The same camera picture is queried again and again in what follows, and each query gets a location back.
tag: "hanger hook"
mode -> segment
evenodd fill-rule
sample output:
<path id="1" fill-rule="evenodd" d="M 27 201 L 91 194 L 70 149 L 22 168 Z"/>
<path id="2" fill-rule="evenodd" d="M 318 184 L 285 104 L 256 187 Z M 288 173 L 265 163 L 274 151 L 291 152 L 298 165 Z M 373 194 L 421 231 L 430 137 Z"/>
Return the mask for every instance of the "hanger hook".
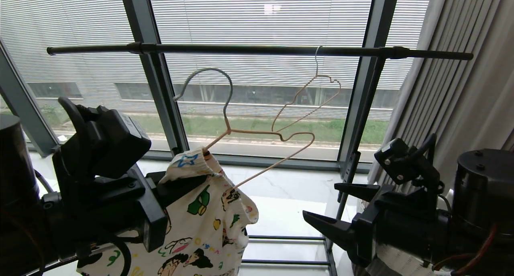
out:
<path id="1" fill-rule="evenodd" d="M 225 71 L 223 71 L 223 70 L 221 70 L 219 68 L 214 68 L 214 67 L 207 67 L 207 68 L 202 68 L 202 69 L 196 70 L 195 72 L 191 73 L 191 75 L 189 75 L 189 77 L 184 82 L 184 87 L 182 88 L 182 90 L 180 91 L 180 93 L 178 95 L 175 95 L 173 97 L 173 100 L 177 101 L 182 96 L 184 96 L 184 91 L 186 91 L 186 87 L 188 86 L 189 82 L 193 79 L 193 77 L 195 77 L 196 75 L 198 75 L 198 74 L 200 74 L 200 73 L 202 73 L 204 71 L 209 71 L 209 70 L 220 72 L 221 74 L 223 74 L 228 79 L 228 83 L 230 84 L 230 92 L 228 93 L 228 98 L 226 99 L 225 105 L 223 106 L 223 116 L 225 118 L 225 123 L 227 124 L 226 127 L 228 129 L 230 129 L 230 126 L 229 126 L 229 123 L 228 123 L 228 120 L 227 120 L 227 117 L 226 117 L 226 107 L 228 106 L 230 100 L 232 99 L 232 93 L 234 91 L 234 86 L 232 84 L 232 79 L 230 78 L 230 76 Z"/>
<path id="2" fill-rule="evenodd" d="M 318 51 L 321 47 L 323 47 L 323 45 L 319 45 L 318 48 L 316 48 L 316 53 L 314 53 L 314 60 L 316 60 L 316 76 L 318 75 Z"/>

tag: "corrugated metal facade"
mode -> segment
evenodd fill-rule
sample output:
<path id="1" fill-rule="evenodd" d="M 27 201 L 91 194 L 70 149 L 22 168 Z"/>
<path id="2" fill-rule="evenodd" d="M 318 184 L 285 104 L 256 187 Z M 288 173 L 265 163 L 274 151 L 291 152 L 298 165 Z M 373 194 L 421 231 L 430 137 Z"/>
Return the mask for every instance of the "corrugated metal facade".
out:
<path id="1" fill-rule="evenodd" d="M 362 45 L 370 2 L 152 0 L 163 43 L 349 47 Z M 428 0 L 398 0 L 388 45 L 416 46 L 427 4 Z M 155 112 L 151 101 L 121 100 L 114 85 L 147 82 L 138 56 L 46 54 L 48 46 L 132 42 L 122 0 L 0 0 L 0 7 L 0 34 L 26 82 L 75 82 L 83 97 L 74 99 L 76 103 Z M 168 54 L 166 58 L 176 83 L 183 82 L 199 67 L 215 66 L 231 74 L 235 84 L 297 87 L 310 79 L 315 67 L 312 57 Z M 320 73 L 338 78 L 346 88 L 352 87 L 357 63 L 358 58 L 319 58 Z M 388 62 L 379 88 L 399 89 L 410 63 L 409 59 Z M 193 84 L 224 84 L 218 78 L 207 74 L 195 78 Z M 312 85 L 334 87 L 322 80 Z M 37 101 L 41 106 L 57 104 L 55 98 Z M 258 104 L 239 105 L 229 109 L 241 114 L 262 110 L 263 115 L 274 109 Z M 204 112 L 212 110 L 206 107 L 218 104 L 182 102 L 180 106 L 184 112 Z M 346 109 L 322 109 L 318 115 L 344 116 Z M 293 113 L 303 110 L 305 107 L 298 107 Z M 389 114 L 384 110 L 388 109 L 374 109 L 371 116 L 387 120 Z"/>

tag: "white sheer curtain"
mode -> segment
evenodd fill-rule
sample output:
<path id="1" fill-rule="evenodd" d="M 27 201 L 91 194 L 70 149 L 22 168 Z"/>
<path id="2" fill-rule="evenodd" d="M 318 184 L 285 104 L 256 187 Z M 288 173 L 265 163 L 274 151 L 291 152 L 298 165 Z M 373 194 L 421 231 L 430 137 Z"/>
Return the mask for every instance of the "white sheer curtain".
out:
<path id="1" fill-rule="evenodd" d="M 466 51 L 471 61 L 415 60 L 406 77 L 384 143 L 400 137 L 419 146 L 438 140 L 434 166 L 451 188 L 457 157 L 480 148 L 514 151 L 514 0 L 431 0 L 419 49 Z M 392 183 L 374 164 L 369 183 Z M 413 187 L 398 187 L 410 192 Z M 374 275 L 430 275 L 416 258 L 379 247 L 367 272 Z"/>

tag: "rack bottom bar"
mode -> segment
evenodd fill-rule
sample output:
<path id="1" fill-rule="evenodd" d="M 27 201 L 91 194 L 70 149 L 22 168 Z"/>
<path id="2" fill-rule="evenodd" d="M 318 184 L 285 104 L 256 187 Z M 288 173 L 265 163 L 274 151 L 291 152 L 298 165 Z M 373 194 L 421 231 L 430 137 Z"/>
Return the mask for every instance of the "rack bottom bar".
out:
<path id="1" fill-rule="evenodd" d="M 312 265 L 312 266 L 329 266 L 329 262 L 325 261 L 288 261 L 288 260 L 247 260 L 243 259 L 245 264 L 282 264 L 282 265 Z"/>
<path id="2" fill-rule="evenodd" d="M 324 237 L 249 235 L 250 239 L 325 241 Z"/>

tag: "blue star print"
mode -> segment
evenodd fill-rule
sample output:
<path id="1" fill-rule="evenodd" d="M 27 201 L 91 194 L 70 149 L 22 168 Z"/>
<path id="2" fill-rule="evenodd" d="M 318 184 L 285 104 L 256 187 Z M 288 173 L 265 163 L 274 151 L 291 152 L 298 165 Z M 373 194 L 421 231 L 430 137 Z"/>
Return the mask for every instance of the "blue star print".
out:
<path id="1" fill-rule="evenodd" d="M 182 158 L 178 161 L 178 167 L 181 168 L 187 164 L 193 166 L 194 160 L 198 157 L 198 155 L 193 155 L 192 157 L 188 157 L 187 155 L 183 155 Z"/>

